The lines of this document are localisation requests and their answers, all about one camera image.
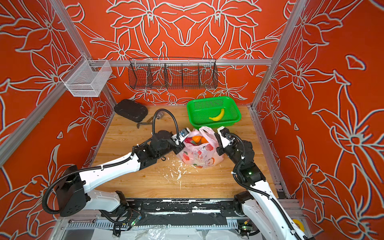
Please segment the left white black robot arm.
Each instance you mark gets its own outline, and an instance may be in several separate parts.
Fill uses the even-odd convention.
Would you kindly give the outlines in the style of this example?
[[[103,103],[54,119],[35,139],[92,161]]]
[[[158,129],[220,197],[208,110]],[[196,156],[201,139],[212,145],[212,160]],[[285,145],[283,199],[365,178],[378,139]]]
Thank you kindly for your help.
[[[95,167],[68,167],[44,192],[43,210],[51,215],[68,217],[82,210],[113,212],[118,209],[125,199],[121,193],[105,193],[96,191],[96,188],[123,175],[148,168],[158,160],[165,161],[165,156],[171,152],[180,153],[191,131],[189,128],[180,130],[175,116],[171,118],[176,127],[175,134],[166,130],[156,131],[156,124],[153,123],[151,138],[133,146],[130,153]]]

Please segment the orange fruit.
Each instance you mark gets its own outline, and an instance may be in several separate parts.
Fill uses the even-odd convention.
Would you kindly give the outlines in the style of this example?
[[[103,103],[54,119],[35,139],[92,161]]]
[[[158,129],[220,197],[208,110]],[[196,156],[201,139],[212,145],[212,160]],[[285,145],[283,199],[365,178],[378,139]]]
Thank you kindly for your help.
[[[196,143],[199,144],[201,142],[202,136],[194,136],[192,137],[192,140]]]
[[[202,137],[201,138],[201,143],[202,144],[206,144],[206,143],[208,143],[208,140],[206,138]]]

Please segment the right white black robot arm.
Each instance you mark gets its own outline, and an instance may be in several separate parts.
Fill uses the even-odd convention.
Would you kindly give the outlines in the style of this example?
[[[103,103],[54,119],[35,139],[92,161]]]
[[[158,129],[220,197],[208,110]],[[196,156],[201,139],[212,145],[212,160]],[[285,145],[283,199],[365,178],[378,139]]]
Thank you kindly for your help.
[[[245,189],[235,195],[235,209],[252,222],[255,233],[265,240],[309,239],[272,193],[266,177],[254,162],[252,143],[242,140],[226,127],[218,128],[215,137],[219,143],[217,153],[227,155],[234,163],[231,174]]]

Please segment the pink plastic bag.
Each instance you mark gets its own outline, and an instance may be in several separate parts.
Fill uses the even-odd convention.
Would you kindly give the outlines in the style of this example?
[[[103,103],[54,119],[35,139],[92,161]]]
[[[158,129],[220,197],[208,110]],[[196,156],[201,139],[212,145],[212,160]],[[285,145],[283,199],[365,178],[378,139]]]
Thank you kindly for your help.
[[[192,137],[202,136],[208,140],[208,143],[196,144]],[[196,168],[210,168],[217,166],[224,160],[223,156],[219,156],[216,147],[219,146],[215,137],[215,132],[209,127],[201,127],[199,130],[193,130],[185,140],[185,148],[176,156],[186,165]]]

